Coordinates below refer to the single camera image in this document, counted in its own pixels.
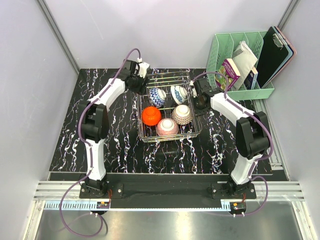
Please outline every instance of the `bowl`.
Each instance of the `bowl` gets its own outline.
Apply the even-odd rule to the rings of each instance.
[[[178,124],[170,118],[164,118],[156,126],[156,133],[159,136],[175,135],[178,133]]]
[[[192,121],[193,115],[190,108],[182,104],[172,111],[171,118],[179,125],[186,125]]]
[[[148,106],[142,111],[142,122],[148,126],[155,126],[161,120],[161,112],[154,106]]]
[[[184,87],[179,85],[171,86],[170,91],[176,104],[183,104],[187,100],[188,93]]]
[[[158,109],[165,104],[166,97],[166,92],[160,88],[153,87],[149,89],[149,101]]]

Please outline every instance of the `book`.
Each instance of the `book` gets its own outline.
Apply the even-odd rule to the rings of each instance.
[[[240,78],[240,72],[231,58],[223,61],[222,66],[219,68],[218,73],[225,75],[228,78],[228,88],[230,89],[235,82]],[[214,75],[215,82],[222,90],[226,89],[226,79],[218,74]]]
[[[254,89],[258,78],[258,71],[255,67],[251,69],[248,76],[244,80],[244,85],[247,90]]]

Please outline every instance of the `black marble tabletop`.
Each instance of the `black marble tabletop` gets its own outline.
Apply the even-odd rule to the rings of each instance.
[[[205,69],[152,69],[153,73],[188,71],[190,78]],[[76,126],[79,102],[97,94],[116,69],[81,69],[56,145],[50,171],[86,172],[85,145]],[[241,102],[255,110],[252,101]],[[108,113],[109,134],[104,144],[107,173],[144,174],[229,174],[237,160],[235,127],[219,112],[200,117],[199,136],[174,141],[145,143],[139,138],[137,96],[130,91],[121,95]],[[269,160],[260,161],[255,173],[271,174]]]

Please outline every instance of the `orange bowl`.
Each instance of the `orange bowl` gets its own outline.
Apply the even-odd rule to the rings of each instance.
[[[155,126],[161,120],[161,112],[155,106],[148,106],[142,111],[142,122],[148,126]]]

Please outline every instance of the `white wall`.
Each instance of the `white wall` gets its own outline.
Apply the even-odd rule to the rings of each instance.
[[[205,68],[215,33],[266,31],[289,0],[46,0],[81,68]]]
[[[297,56],[273,82],[267,106],[290,176],[298,180],[320,237],[320,1],[303,0],[283,33]]]
[[[77,76],[35,0],[0,2],[0,239],[17,240]]]

